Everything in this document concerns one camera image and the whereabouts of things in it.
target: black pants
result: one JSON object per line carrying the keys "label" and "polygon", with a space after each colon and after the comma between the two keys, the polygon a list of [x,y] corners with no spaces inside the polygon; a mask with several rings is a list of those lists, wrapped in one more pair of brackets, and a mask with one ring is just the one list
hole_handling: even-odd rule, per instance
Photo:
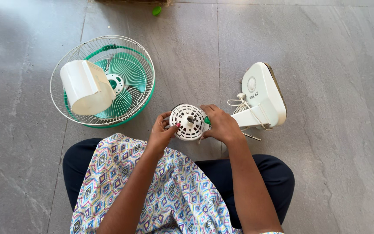
{"label": "black pants", "polygon": [[[63,159],[63,174],[71,208],[74,209],[80,187],[91,162],[93,152],[102,139],[81,141],[67,150]],[[266,154],[255,154],[253,159],[262,175],[279,222],[282,224],[294,192],[294,174],[281,160]],[[234,228],[242,228],[235,207],[232,169],[229,159],[196,162],[221,194]]]}

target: green fan rim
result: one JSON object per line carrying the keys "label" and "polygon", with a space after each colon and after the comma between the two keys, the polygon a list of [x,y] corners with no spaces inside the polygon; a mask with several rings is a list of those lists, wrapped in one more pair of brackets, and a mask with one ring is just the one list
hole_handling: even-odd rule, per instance
{"label": "green fan rim", "polygon": [[[150,61],[148,61],[148,59],[143,54],[141,54],[140,52],[138,52],[138,51],[136,51],[132,48],[129,48],[129,47],[126,47],[126,46],[119,46],[119,45],[105,45],[105,46],[102,46],[99,50],[97,50],[97,51],[91,53],[90,55],[88,55],[84,60],[89,60],[89,59],[91,59],[91,57],[97,55],[98,53],[100,53],[102,51],[107,51],[107,50],[110,50],[110,49],[117,49],[117,48],[131,50],[131,51],[141,55],[148,62],[150,67],[154,70],[154,67],[151,65]],[[154,80],[153,86],[151,88],[151,93],[150,93],[148,99],[146,100],[145,104],[141,107],[141,109],[139,109],[137,112],[135,112],[135,114],[133,114],[128,119],[123,120],[121,122],[117,122],[116,124],[112,124],[112,125],[86,125],[86,124],[82,124],[82,125],[85,125],[86,127],[91,127],[91,128],[111,128],[111,127],[117,127],[119,125],[122,125],[122,124],[128,122],[129,120],[132,120],[133,118],[135,118],[135,116],[137,116],[147,106],[147,104],[150,102],[150,99],[153,96],[154,89],[155,89],[155,80]],[[67,98],[67,94],[66,94],[66,91],[64,91],[64,98],[63,99],[64,99],[64,105],[66,106],[67,112],[73,117],[73,119],[75,119],[77,122],[80,122],[78,119],[76,119],[74,114],[71,113],[71,111],[70,111],[71,108],[69,107],[68,102],[66,101],[66,98]]]}

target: gray tile floor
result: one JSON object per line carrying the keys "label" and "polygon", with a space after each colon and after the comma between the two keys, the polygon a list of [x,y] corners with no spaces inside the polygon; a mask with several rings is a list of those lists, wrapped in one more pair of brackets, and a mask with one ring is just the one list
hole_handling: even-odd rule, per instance
{"label": "gray tile floor", "polygon": [[[156,115],[179,103],[232,112],[226,101],[258,61],[288,108],[284,125],[250,132],[264,142],[249,140],[294,171],[285,232],[374,233],[374,0],[178,0],[159,17],[153,7],[0,0],[0,233],[67,233],[71,145],[115,132],[147,140]],[[144,111],[106,130],[67,121],[49,94],[60,58],[101,35],[138,41],[156,71]],[[226,155],[215,140],[170,146],[194,160]]]}

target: hand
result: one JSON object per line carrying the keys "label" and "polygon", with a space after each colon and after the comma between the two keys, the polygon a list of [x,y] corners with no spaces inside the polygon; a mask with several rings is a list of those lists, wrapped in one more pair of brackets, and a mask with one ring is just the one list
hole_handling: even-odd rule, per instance
{"label": "hand", "polygon": [[236,120],[216,105],[201,105],[211,122],[211,129],[203,133],[202,139],[213,137],[223,142],[227,147],[235,142],[244,140],[245,136]]}
{"label": "hand", "polygon": [[164,120],[171,115],[171,111],[160,114],[151,130],[150,139],[148,140],[146,150],[151,150],[158,157],[162,157],[164,149],[168,146],[171,137],[178,131],[181,124],[177,123],[172,127],[165,128],[169,125],[169,120]]}

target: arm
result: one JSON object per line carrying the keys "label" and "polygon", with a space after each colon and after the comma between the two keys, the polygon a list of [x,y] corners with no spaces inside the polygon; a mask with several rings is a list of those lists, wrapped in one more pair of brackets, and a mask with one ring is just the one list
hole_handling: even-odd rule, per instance
{"label": "arm", "polygon": [[164,129],[168,125],[168,120],[164,119],[170,114],[171,112],[166,112],[158,116],[144,153],[101,221],[97,234],[135,233],[157,163],[163,156],[171,136],[179,128],[179,125],[174,125]]}
{"label": "arm", "polygon": [[261,173],[236,120],[215,105],[201,105],[211,121],[203,138],[225,143],[233,174],[236,211],[245,234],[283,232]]}

